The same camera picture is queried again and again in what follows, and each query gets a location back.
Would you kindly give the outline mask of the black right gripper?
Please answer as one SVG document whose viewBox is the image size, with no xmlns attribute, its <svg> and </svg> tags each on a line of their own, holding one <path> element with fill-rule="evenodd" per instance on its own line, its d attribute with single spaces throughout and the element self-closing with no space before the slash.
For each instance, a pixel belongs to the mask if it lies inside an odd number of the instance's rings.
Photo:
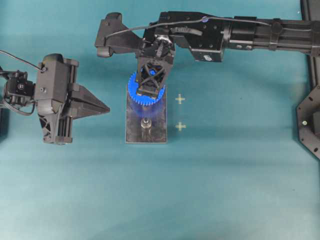
<svg viewBox="0 0 320 240">
<path fill-rule="evenodd" d="M 144 30 L 142 37 L 136 37 L 138 96 L 157 98 L 165 86 L 175 57 L 175 44 L 170 33 L 167 24 L 153 24 Z"/>
</svg>

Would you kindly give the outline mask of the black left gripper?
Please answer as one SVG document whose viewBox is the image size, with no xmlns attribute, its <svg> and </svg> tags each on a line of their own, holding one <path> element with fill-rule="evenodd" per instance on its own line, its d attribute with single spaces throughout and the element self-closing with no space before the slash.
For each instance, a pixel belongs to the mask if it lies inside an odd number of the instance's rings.
<svg viewBox="0 0 320 240">
<path fill-rule="evenodd" d="M 46 55 L 39 63 L 34 100 L 43 133 L 48 144 L 71 144 L 72 118 L 85 118 L 110 112 L 110 108 L 87 88 L 76 82 L 79 62 L 60 53 Z"/>
</svg>

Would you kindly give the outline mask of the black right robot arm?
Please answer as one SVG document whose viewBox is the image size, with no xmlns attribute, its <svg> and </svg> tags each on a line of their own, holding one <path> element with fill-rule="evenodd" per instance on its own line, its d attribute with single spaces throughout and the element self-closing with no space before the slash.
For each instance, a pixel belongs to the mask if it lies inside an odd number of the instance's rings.
<svg viewBox="0 0 320 240">
<path fill-rule="evenodd" d="M 162 12 L 144 31 L 136 53 L 138 96 L 158 98 L 174 64 L 176 46 L 188 49 L 196 61 L 203 62 L 221 62 L 225 49 L 295 51 L 319 57 L 320 22 Z"/>
</svg>

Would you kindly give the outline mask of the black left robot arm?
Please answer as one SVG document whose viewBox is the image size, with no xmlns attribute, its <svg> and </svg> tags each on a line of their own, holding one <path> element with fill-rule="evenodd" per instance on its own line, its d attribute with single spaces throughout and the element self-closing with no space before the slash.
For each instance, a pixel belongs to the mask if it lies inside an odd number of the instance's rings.
<svg viewBox="0 0 320 240">
<path fill-rule="evenodd" d="M 36 82 L 28 80 L 27 72 L 1 70 L 6 79 L 1 108 L 27 116 L 21 107 L 32 105 L 37 111 L 47 144 L 70 144 L 73 120 L 106 114 L 110 108 L 87 88 L 76 82 L 79 62 L 52 53 L 36 66 Z"/>
</svg>

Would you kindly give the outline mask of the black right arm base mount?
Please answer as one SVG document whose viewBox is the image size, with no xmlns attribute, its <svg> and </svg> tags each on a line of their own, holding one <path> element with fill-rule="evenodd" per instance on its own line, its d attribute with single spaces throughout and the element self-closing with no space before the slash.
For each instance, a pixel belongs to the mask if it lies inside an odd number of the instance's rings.
<svg viewBox="0 0 320 240">
<path fill-rule="evenodd" d="M 297 106 L 299 141 L 320 158 L 320 86 L 317 85 Z"/>
</svg>

